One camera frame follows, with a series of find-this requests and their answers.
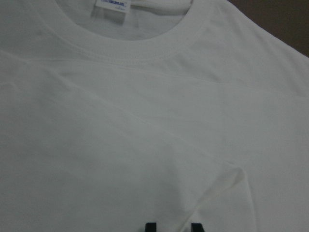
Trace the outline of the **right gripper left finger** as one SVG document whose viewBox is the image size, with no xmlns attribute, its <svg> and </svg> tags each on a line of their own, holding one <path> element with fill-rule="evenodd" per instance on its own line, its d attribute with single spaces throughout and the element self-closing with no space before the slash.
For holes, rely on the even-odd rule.
<svg viewBox="0 0 309 232">
<path fill-rule="evenodd" d="M 147 218 L 144 227 L 145 232 L 156 232 L 157 231 L 157 216 L 151 215 Z"/>
</svg>

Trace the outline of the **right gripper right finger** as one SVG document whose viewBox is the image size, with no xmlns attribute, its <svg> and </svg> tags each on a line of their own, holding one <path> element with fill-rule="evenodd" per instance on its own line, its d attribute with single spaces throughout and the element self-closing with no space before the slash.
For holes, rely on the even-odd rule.
<svg viewBox="0 0 309 232">
<path fill-rule="evenodd" d="M 191 232 L 203 232 L 203 218 L 201 215 L 192 215 L 190 219 L 190 230 Z"/>
</svg>

